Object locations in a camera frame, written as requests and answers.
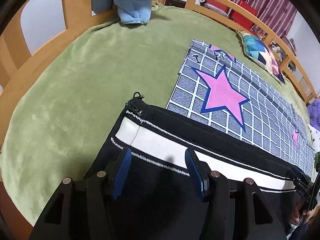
hand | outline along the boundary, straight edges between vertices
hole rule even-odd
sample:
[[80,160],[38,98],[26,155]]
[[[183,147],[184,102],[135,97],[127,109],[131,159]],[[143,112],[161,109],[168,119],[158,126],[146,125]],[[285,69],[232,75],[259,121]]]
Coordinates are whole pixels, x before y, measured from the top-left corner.
[[[299,222],[299,217],[300,217],[299,210],[301,209],[303,204],[304,204],[304,199],[302,197],[299,197],[294,208],[292,209],[290,223],[296,224]],[[316,212],[316,209],[311,210],[308,213],[306,210],[303,211],[303,214],[305,215],[304,224],[309,221],[309,219],[315,214],[315,212]]]

gray checkered fabric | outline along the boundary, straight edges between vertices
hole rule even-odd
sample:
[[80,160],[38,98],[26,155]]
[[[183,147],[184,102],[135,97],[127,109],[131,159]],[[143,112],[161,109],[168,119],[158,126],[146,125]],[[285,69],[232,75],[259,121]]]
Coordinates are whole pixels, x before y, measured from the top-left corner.
[[[167,109],[260,147],[311,176],[314,150],[293,106],[258,73],[230,60],[225,52],[209,48],[210,44],[191,42]],[[231,86],[250,99],[241,106],[245,131],[226,110],[200,113],[208,87],[190,67],[215,76],[223,65]],[[292,140],[294,127],[299,132],[298,148]]]

bed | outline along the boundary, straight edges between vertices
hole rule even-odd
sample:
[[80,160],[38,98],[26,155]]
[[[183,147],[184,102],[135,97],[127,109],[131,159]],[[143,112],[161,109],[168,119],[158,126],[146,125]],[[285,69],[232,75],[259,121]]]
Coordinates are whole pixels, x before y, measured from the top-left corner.
[[[166,107],[193,39],[259,73],[309,123],[305,104],[316,93],[284,42],[245,9],[217,0],[262,28],[265,44],[282,46],[287,57],[280,69],[290,82],[280,85],[243,54],[234,32],[244,30],[240,25],[195,1],[187,0],[185,9],[154,3],[147,25],[128,26],[115,9],[92,16],[91,0],[62,0],[67,29],[32,55],[20,26],[23,7],[11,20],[0,36],[1,171],[7,193],[31,225],[63,178],[84,176],[132,92]],[[310,94],[287,68],[291,61]]]

green fleece blanket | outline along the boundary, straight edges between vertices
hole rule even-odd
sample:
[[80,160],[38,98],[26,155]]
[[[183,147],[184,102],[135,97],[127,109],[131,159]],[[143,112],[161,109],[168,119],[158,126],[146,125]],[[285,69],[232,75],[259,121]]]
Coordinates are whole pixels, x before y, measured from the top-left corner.
[[90,168],[135,91],[165,107],[192,39],[230,53],[292,103],[306,107],[288,80],[279,84],[244,54],[236,33],[196,12],[154,5],[147,25],[114,19],[90,28],[44,71],[12,116],[1,156],[5,188],[34,225],[58,184]]

wooden bed rail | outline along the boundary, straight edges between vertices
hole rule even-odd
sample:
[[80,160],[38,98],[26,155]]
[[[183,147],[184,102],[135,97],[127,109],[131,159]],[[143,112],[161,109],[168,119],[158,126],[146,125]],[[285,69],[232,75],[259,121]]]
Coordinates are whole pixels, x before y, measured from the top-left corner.
[[[263,39],[263,42],[268,46],[272,41],[275,41],[279,44],[279,46],[286,52],[287,57],[283,60],[283,62],[280,64],[280,70],[285,73],[287,78],[291,81],[292,85],[294,86],[295,90],[298,92],[300,97],[305,103],[308,103],[312,98],[317,98],[317,94],[315,89],[313,88],[310,79],[308,78],[305,70],[299,63],[298,59],[295,57],[293,52],[288,48],[288,46],[280,39],[279,36],[277,36],[273,30],[271,30],[267,25],[265,25],[261,20],[259,20],[257,17],[255,17],[253,14],[251,14],[246,9],[242,8],[241,6],[237,5],[236,3],[230,1],[230,0],[216,0],[219,3],[222,3],[229,8],[235,10],[236,12],[242,14],[247,19],[255,23],[257,26],[259,26],[262,30],[266,32],[266,36]],[[236,22],[232,21],[228,17],[225,17],[215,11],[212,11],[208,8],[205,8],[200,5],[196,5],[196,0],[187,0],[185,9],[193,10],[198,13],[201,13],[203,15],[206,15],[222,24],[225,24],[232,28],[235,31],[247,31],[245,28],[243,28],[241,25],[237,24]],[[299,81],[295,78],[295,76],[292,74],[292,72],[287,67],[288,64],[293,61],[293,63],[296,65],[297,69],[300,71],[302,76],[304,77],[307,85],[309,86],[311,90],[311,94],[307,95],[304,91],[304,89],[299,84]]]

